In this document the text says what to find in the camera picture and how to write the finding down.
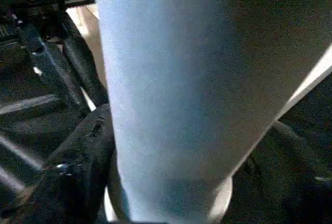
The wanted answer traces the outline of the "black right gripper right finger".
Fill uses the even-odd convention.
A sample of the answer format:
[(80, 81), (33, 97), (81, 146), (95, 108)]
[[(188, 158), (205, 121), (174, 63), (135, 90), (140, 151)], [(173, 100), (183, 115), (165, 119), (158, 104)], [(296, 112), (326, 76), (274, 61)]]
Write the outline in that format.
[(331, 145), (275, 122), (233, 176), (223, 223), (331, 223)]

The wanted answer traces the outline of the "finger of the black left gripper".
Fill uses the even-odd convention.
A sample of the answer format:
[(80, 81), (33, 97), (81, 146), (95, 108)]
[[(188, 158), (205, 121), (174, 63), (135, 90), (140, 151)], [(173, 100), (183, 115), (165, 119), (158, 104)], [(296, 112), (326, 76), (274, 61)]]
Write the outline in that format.
[(63, 52), (95, 106), (108, 103), (107, 91), (99, 80), (93, 54), (75, 26), (63, 25)]

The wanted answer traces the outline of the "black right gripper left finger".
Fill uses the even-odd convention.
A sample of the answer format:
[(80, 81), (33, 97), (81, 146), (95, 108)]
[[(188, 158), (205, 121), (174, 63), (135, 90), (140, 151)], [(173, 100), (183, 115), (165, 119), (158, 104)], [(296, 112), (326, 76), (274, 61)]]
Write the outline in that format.
[(110, 107), (103, 104), (51, 154), (40, 180), (3, 209), (1, 222), (94, 223), (113, 150)]

